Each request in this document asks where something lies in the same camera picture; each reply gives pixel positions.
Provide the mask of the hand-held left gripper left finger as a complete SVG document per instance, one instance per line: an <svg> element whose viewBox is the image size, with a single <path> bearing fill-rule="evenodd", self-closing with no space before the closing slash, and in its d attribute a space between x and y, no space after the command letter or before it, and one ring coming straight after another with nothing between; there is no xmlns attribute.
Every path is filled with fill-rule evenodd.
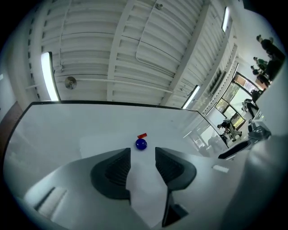
<svg viewBox="0 0 288 230"><path fill-rule="evenodd" d="M56 186L76 192L86 200L130 200L126 189L131 149L105 152L68 163L56 170Z"/></svg>

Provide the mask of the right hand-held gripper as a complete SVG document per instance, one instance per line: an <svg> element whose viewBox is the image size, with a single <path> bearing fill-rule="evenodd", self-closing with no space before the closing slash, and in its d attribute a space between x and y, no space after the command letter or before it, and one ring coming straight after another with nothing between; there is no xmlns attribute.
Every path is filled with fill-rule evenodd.
<svg viewBox="0 0 288 230"><path fill-rule="evenodd" d="M262 121L249 121L248 138L264 141L248 153L240 183L225 211L226 230L288 228L288 137L270 136ZM238 143L218 159L230 159L251 144L249 140Z"/></svg>

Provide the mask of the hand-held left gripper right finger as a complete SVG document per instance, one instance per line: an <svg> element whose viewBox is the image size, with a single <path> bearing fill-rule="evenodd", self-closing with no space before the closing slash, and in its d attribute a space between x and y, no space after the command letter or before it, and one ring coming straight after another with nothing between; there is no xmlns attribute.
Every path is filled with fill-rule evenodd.
<svg viewBox="0 0 288 230"><path fill-rule="evenodd" d="M167 187L167 195L189 189L196 183L202 162L201 156L155 148L155 166Z"/></svg>

